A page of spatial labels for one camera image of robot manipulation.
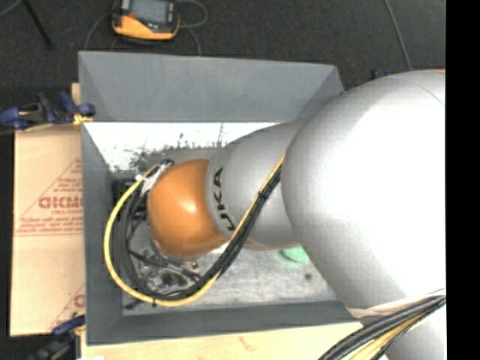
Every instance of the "yellow cable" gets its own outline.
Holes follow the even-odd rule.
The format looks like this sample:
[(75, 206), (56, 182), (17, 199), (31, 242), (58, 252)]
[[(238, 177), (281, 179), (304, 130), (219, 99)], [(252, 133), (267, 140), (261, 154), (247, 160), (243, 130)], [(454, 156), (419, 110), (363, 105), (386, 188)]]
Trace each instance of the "yellow cable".
[(409, 326), (413, 326), (418, 320), (420, 320), (425, 313), (420, 313), (417, 316), (408, 319), (405, 322), (395, 326), (390, 331), (387, 331), (382, 336), (371, 341), (369, 344), (360, 349), (350, 360), (369, 360), (372, 359), (385, 345), (388, 345), (397, 335), (399, 335), (404, 329)]
[[(280, 160), (275, 164), (274, 169), (269, 173), (267, 178), (262, 184), (262, 187), (260, 188), (260, 191), (263, 191), (266, 188), (266, 185), (269, 183), (270, 179), (272, 176), (275, 174), (277, 169), (280, 167), (280, 165), (284, 161), (285, 154), (283, 154), (280, 158)], [(148, 302), (153, 305), (163, 305), (164, 307), (179, 307), (181, 305), (186, 305), (191, 302), (195, 302), (198, 300), (200, 297), (205, 295), (205, 293), (212, 287), (214, 282), (218, 279), (220, 276), (220, 271), (217, 272), (216, 274), (213, 275), (213, 277), (205, 283), (200, 289), (198, 289), (193, 295), (188, 296), (186, 298), (183, 298), (181, 300), (159, 300), (153, 296), (145, 295), (141, 292), (138, 292), (137, 290), (131, 288), (128, 286), (117, 274), (115, 268), (113, 268), (113, 263), (112, 263), (112, 257), (110, 256), (110, 236), (112, 235), (112, 230), (113, 230), (113, 224), (115, 222), (115, 219), (117, 217), (117, 214), (120, 212), (120, 209), (124, 205), (124, 203), (127, 201), (128, 197), (140, 186), (140, 184), (145, 180), (145, 178), (150, 174), (150, 172), (155, 168), (156, 166), (153, 166), (151, 169), (149, 169), (139, 180), (137, 180), (131, 187), (129, 187), (123, 196), (120, 198), (120, 200), (115, 204), (115, 207), (112, 210), (112, 213), (109, 216), (109, 219), (106, 223), (106, 228), (105, 228), (105, 236), (103, 238), (103, 255), (105, 256), (105, 264), (106, 268), (108, 269), (108, 272), (110, 273), (110, 276), (112, 276), (112, 279), (117, 283), (117, 285), (124, 290), (127, 294), (130, 296), (133, 296), (136, 299), (139, 299), (143, 302)], [(238, 223), (238, 226), (235, 229), (235, 232), (232, 234), (230, 237), (229, 242), (232, 241), (232, 239), (236, 236), (236, 234), (239, 232), (239, 230), (242, 228), (243, 224), (245, 223), (247, 216), (250, 214), (252, 208), (255, 205), (255, 202), (258, 200), (258, 193), (255, 195), (253, 198), (252, 203), (248, 207), (247, 211), (244, 213), (243, 218), (240, 220)]]
[(75, 126), (81, 125), (84, 122), (92, 122), (93, 118), (87, 117), (84, 115), (80, 115), (79, 113), (74, 113), (73, 114), (73, 121), (72, 124)]

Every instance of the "black pole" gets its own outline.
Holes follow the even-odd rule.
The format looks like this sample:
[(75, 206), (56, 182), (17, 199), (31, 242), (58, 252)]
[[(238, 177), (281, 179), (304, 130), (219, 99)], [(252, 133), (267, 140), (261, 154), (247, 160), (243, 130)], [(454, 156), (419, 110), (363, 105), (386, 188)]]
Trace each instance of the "black pole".
[(48, 34), (45, 32), (44, 27), (42, 26), (42, 23), (37, 17), (37, 14), (35, 13), (33, 7), (30, 5), (29, 0), (22, 0), (23, 4), (25, 4), (28, 13), (30, 14), (30, 17), (33, 19), (35, 25), (38, 28), (38, 31), (40, 31), (40, 34), (42, 35), (43, 39), (45, 40), (45, 46), (48, 50), (54, 50), (56, 48), (55, 44), (50, 40), (50, 37)]

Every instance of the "blue clamp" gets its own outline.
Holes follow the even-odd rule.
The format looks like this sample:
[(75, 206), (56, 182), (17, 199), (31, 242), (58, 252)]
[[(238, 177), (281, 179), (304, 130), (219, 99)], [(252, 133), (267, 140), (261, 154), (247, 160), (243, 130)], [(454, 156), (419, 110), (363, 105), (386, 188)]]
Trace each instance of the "blue clamp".
[(75, 329), (85, 325), (85, 315), (76, 316), (73, 319), (63, 322), (52, 330), (55, 338), (47, 345), (42, 346), (34, 355), (27, 360), (58, 360), (77, 343)]
[(95, 113), (95, 106), (90, 103), (76, 105), (66, 91), (60, 92), (56, 105), (52, 105), (47, 96), (41, 92), (26, 106), (12, 106), (1, 111), (0, 122), (12, 130), (24, 131), (37, 125), (74, 123), (77, 116), (92, 119)]

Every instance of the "orange sphere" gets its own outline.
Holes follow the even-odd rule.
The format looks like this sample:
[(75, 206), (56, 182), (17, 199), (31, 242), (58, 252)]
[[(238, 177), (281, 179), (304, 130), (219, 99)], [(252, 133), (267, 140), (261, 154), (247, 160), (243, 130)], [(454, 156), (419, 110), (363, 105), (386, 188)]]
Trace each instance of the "orange sphere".
[(210, 161), (188, 160), (166, 169), (147, 199), (151, 235), (166, 254), (190, 259), (220, 247), (217, 230), (205, 201)]

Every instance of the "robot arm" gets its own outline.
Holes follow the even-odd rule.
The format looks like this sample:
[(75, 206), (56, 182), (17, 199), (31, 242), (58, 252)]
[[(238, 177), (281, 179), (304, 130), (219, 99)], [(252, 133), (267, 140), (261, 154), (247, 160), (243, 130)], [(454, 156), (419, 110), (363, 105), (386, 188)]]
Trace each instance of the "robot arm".
[[(446, 287), (444, 73), (374, 80), (312, 118), (252, 133), (211, 161), (170, 168), (147, 202), (155, 244), (178, 258), (222, 245), (283, 155), (280, 185), (246, 248), (301, 244), (363, 323), (370, 308)], [(444, 359), (446, 309), (389, 356)]]

